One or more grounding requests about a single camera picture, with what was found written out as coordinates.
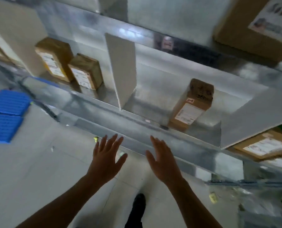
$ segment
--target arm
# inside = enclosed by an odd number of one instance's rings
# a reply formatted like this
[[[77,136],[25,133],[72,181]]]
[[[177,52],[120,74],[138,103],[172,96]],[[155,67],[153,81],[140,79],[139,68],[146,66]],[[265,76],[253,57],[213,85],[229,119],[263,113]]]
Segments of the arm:
[[[156,160],[148,150],[146,151],[147,160],[154,174],[166,184],[172,193],[186,226],[188,228],[222,228],[182,177],[175,158],[166,143],[153,136],[150,139],[156,151]]]
[[[120,171],[127,154],[115,163],[116,153],[123,137],[116,141],[115,134],[106,142],[96,143],[93,160],[85,176],[72,188],[44,206],[17,228],[67,228],[83,205],[108,181]]]

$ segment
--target blue crate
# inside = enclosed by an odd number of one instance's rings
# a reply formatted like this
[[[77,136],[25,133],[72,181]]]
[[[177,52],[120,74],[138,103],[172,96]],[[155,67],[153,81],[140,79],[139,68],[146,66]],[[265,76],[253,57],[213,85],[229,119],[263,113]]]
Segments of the blue crate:
[[[0,114],[0,143],[10,143],[22,121],[20,116]]]
[[[30,105],[30,98],[24,93],[0,90],[0,113],[22,116]]]

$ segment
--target hand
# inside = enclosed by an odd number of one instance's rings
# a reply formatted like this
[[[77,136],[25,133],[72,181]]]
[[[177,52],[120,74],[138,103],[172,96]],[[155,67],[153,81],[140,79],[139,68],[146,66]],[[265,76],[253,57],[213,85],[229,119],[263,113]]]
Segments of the hand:
[[[86,177],[89,177],[91,182],[99,188],[116,176],[127,158],[127,153],[125,153],[117,163],[115,161],[116,153],[123,141],[123,137],[116,141],[117,136],[115,134],[106,142],[107,135],[105,135],[101,140],[101,144],[97,142],[95,145],[93,159]]]
[[[153,136],[151,136],[150,139],[154,145],[157,160],[155,160],[149,150],[146,151],[147,160],[157,178],[170,188],[176,185],[180,180],[183,180],[179,167],[177,166],[172,151],[163,140],[160,141]]]

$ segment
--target concrete floor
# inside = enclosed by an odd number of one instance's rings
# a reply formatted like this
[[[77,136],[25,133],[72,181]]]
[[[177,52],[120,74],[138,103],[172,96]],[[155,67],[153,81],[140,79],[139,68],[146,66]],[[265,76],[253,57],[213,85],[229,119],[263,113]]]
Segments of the concrete floor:
[[[15,227],[75,184],[92,161],[94,135],[62,126],[32,105],[11,144],[0,144],[0,228]],[[118,175],[82,208],[69,227],[124,227],[135,195],[147,207],[143,227],[185,227],[172,195],[144,156],[127,151]],[[226,227],[237,227],[237,202],[212,204],[209,187],[184,177],[202,203]]]

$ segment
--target black shoe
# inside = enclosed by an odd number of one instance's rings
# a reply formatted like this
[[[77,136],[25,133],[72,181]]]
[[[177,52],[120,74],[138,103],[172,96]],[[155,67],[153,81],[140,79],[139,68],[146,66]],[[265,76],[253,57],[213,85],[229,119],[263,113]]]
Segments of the black shoe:
[[[146,207],[144,194],[138,194],[132,204],[132,210],[129,214],[127,222],[141,222]]]

